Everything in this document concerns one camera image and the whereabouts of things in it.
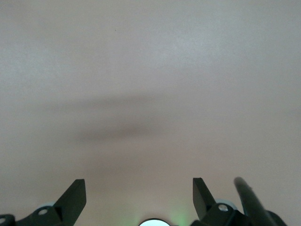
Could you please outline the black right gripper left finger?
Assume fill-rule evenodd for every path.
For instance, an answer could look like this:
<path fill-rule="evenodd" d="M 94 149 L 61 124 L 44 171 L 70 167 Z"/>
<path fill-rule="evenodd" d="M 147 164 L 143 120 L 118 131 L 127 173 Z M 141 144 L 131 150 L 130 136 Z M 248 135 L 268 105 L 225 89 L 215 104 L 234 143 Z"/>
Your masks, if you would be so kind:
<path fill-rule="evenodd" d="M 36 209 L 16 226 L 73 226 L 87 202 L 84 179 L 76 179 L 52 205 Z"/>

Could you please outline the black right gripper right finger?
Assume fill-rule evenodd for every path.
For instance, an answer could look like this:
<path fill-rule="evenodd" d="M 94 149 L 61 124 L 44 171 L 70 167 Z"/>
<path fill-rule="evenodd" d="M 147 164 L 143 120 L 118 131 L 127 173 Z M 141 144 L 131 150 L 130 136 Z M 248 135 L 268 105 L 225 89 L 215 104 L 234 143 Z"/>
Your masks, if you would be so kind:
<path fill-rule="evenodd" d="M 250 219 L 225 202 L 216 202 L 202 178 L 193 179 L 193 226 L 250 226 Z"/>

